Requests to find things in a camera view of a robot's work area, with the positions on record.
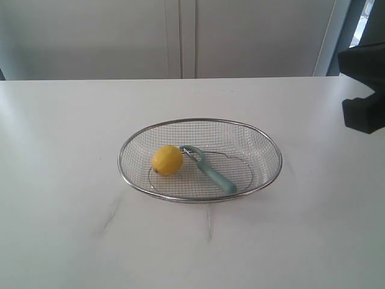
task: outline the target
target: white cabinet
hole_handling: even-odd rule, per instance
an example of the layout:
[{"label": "white cabinet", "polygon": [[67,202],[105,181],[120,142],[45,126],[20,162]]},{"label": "white cabinet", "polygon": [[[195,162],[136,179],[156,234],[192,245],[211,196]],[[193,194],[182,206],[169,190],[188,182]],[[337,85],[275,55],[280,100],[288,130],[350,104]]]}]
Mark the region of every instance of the white cabinet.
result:
[{"label": "white cabinet", "polygon": [[196,76],[312,76],[334,0],[197,0]]},{"label": "white cabinet", "polygon": [[19,79],[311,76],[347,1],[12,0],[0,20]]},{"label": "white cabinet", "polygon": [[178,1],[12,0],[0,10],[27,79],[180,77]]}]

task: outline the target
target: oval mesh basket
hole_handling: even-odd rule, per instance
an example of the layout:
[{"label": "oval mesh basket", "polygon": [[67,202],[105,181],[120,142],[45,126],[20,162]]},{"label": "oval mesh basket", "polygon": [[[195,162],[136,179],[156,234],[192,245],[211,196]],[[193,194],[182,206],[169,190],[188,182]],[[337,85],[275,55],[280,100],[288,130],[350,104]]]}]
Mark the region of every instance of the oval mesh basket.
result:
[{"label": "oval mesh basket", "polygon": [[[165,145],[199,148],[213,169],[236,184],[237,192],[224,194],[186,155],[176,174],[156,174],[151,159]],[[269,136],[250,125],[221,119],[180,119],[136,132],[124,143],[118,165],[129,185],[153,197],[211,203],[245,196],[272,183],[281,171],[282,155]]]}]

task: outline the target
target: yellow lemon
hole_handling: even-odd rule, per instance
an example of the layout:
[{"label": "yellow lemon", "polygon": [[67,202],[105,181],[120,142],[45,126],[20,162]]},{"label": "yellow lemon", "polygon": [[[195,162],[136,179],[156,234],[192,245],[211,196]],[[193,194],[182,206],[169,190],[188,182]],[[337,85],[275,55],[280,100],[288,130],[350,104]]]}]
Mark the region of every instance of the yellow lemon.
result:
[{"label": "yellow lemon", "polygon": [[163,146],[152,157],[152,169],[161,176],[176,173],[183,164],[183,155],[175,146]]}]

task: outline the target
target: metal mesh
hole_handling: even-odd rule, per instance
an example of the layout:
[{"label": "metal mesh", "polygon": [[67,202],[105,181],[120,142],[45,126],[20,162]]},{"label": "metal mesh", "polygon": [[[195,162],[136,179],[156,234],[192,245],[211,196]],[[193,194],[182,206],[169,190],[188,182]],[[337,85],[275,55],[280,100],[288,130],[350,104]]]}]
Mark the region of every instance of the metal mesh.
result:
[{"label": "metal mesh", "polygon": [[184,155],[181,169],[164,177],[151,169],[153,154],[162,146],[191,145],[201,149],[206,162],[236,184],[230,198],[250,193],[272,182],[282,157],[275,143],[257,129],[223,120],[178,120],[144,129],[130,138],[119,157],[120,172],[135,188],[179,202],[215,202],[228,199]]}]

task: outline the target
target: white table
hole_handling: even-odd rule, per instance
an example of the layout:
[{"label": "white table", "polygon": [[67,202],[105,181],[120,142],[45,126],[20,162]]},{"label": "white table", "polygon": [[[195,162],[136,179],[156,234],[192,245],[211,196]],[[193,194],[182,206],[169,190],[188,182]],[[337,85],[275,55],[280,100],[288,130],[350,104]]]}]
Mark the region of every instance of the white table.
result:
[{"label": "white table", "polygon": [[[344,127],[341,107],[370,93],[347,77],[0,82],[0,288],[384,288],[385,131]],[[131,134],[184,117],[282,149],[271,186],[211,205],[211,240],[208,205],[117,169]]]}]

